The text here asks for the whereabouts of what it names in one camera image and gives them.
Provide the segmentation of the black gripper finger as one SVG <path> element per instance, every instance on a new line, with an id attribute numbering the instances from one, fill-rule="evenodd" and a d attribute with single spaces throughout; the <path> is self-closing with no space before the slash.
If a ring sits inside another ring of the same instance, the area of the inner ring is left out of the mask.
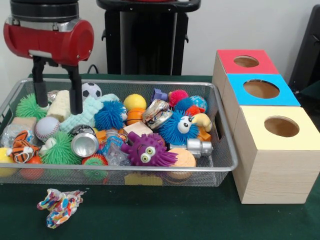
<path id="1" fill-rule="evenodd" d="M 71 89 L 69 90 L 70 111 L 73 115 L 78 115 L 83 112 L 82 78 L 78 66 L 68 66 L 67 72 L 71 81 Z"/>
<path id="2" fill-rule="evenodd" d="M 33 68 L 32 68 L 32 79 L 33 87 L 35 93 L 36 103 L 41 108 L 46 108 L 48 106 L 48 96 L 46 83 L 43 79 L 43 70 L 45 68 L 46 62 L 40 56 L 33 56 Z"/>

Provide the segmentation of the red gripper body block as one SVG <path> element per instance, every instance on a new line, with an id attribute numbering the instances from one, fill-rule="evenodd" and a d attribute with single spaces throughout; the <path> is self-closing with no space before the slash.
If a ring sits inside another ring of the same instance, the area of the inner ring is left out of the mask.
<path id="1" fill-rule="evenodd" d="M 21 21 L 14 25 L 9 17 L 3 26 L 9 50 L 22 58 L 44 57 L 59 65 L 77 66 L 87 61 L 94 45 L 92 25 L 83 19 L 64 23 Z"/>

